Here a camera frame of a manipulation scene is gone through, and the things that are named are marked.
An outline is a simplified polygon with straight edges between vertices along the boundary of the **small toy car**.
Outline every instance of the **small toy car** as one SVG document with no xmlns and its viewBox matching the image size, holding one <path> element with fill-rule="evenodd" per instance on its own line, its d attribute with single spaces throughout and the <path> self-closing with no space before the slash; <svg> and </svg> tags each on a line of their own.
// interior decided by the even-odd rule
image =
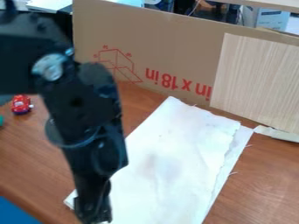
<svg viewBox="0 0 299 224">
<path fill-rule="evenodd" d="M 15 115 L 23 115 L 30 112 L 33 105 L 31 99 L 25 94 L 17 94 L 12 99 L 11 111 Z"/>
</svg>

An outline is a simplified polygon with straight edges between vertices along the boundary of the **cardboard sheet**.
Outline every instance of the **cardboard sheet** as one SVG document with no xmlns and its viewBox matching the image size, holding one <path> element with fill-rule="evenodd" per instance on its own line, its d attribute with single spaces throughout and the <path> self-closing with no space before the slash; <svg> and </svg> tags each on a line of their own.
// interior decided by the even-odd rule
<svg viewBox="0 0 299 224">
<path fill-rule="evenodd" d="M 169 97 L 126 139 L 129 166 L 112 177 L 113 223 L 201 223 L 252 134 Z"/>
<path fill-rule="evenodd" d="M 73 31 L 79 62 L 198 105 L 209 105 L 225 33 L 299 46 L 276 32 L 100 0 L 73 1 Z"/>
</svg>

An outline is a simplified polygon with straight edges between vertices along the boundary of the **wooden table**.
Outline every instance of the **wooden table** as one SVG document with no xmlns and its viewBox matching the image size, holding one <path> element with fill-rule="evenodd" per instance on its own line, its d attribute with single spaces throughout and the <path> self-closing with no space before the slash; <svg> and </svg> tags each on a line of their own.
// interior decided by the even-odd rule
<svg viewBox="0 0 299 224">
<path fill-rule="evenodd" d="M 132 84 L 120 83 L 126 136 L 166 98 Z M 74 189 L 60 150 L 44 134 L 47 112 L 38 97 L 28 115 L 0 108 L 0 193 L 43 223 L 78 223 L 63 205 Z M 211 109 L 253 128 L 255 122 Z M 232 175 L 205 219 L 208 224 L 299 223 L 299 147 L 254 134 Z"/>
</svg>

